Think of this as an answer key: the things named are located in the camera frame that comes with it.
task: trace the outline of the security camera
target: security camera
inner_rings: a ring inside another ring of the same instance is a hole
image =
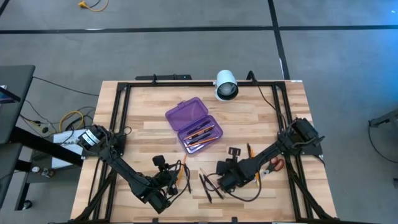
[[[238,95],[238,83],[229,70],[222,70],[217,74],[215,85],[217,100],[228,101]]]

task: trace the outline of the wooden table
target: wooden table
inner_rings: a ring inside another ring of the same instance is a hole
[[[103,82],[94,123],[109,127],[116,94],[117,82]],[[293,118],[307,118],[312,121],[307,97],[302,82],[286,81],[287,93]],[[273,103],[269,87],[261,87],[264,96]],[[159,217],[160,222],[230,222],[237,217],[241,222],[294,221],[294,211],[287,181],[287,172],[282,169],[267,176],[262,182],[262,192],[253,202],[241,202],[230,196],[222,200],[212,192],[213,203],[210,204],[198,178],[199,168],[207,173],[215,172],[217,161],[231,157],[229,147],[242,149],[242,158],[246,158],[246,143],[251,144],[255,154],[264,150],[276,140],[279,128],[275,111],[262,99],[256,87],[240,87],[238,96],[229,102],[220,102],[214,96],[212,87],[134,87],[131,90],[126,126],[132,128],[127,136],[123,159],[135,170],[146,175],[154,175],[157,168],[152,163],[156,155],[164,155],[166,162],[175,163],[183,159],[184,150],[177,141],[177,135],[165,118],[165,112],[181,101],[199,97],[214,116],[224,131],[224,136],[203,152],[188,156],[187,165],[191,170],[192,194],[186,191],[175,203],[158,215],[149,205],[143,204],[130,191],[127,182],[118,176],[116,184],[112,222],[151,222]],[[123,103],[119,104],[120,117]],[[302,156],[303,168],[309,191],[318,203],[330,215],[335,216],[328,180],[323,164],[313,156]],[[77,217],[87,205],[88,194],[94,174],[97,158],[84,161],[81,170],[71,218]],[[95,190],[98,186],[100,167],[98,169]],[[255,183],[249,183],[235,194],[251,198],[257,194]],[[104,194],[100,218],[104,217],[106,199]],[[301,193],[298,194],[302,216],[305,209]]]

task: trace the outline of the black desk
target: black desk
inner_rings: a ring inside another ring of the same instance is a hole
[[[46,177],[29,173],[32,166],[37,166],[41,162],[19,160],[22,146],[27,146],[36,151],[67,161],[74,164],[74,166],[81,167],[83,164],[80,155],[15,126],[32,82],[34,70],[35,67],[33,65],[0,66],[0,85],[7,85],[8,91],[21,98],[20,102],[7,103],[0,106],[0,178],[13,173],[14,170],[26,172],[16,210],[22,210],[30,183],[47,182],[50,180]],[[50,159],[45,160],[46,167],[49,167]],[[66,175],[73,174],[72,170],[66,171]],[[0,181],[0,208],[6,196],[11,178],[12,174]]]

